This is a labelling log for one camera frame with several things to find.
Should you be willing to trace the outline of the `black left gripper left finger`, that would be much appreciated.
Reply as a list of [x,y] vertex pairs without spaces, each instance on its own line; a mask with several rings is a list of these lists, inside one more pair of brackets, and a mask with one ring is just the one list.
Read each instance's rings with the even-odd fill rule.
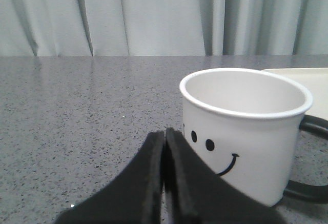
[[131,162],[56,223],[160,223],[164,132],[150,132]]

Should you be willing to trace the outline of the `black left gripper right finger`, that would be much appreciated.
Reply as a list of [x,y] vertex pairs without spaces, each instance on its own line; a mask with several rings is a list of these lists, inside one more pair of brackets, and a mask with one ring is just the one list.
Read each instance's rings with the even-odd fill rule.
[[164,181],[174,223],[284,223],[270,207],[217,176],[181,132],[166,130]]

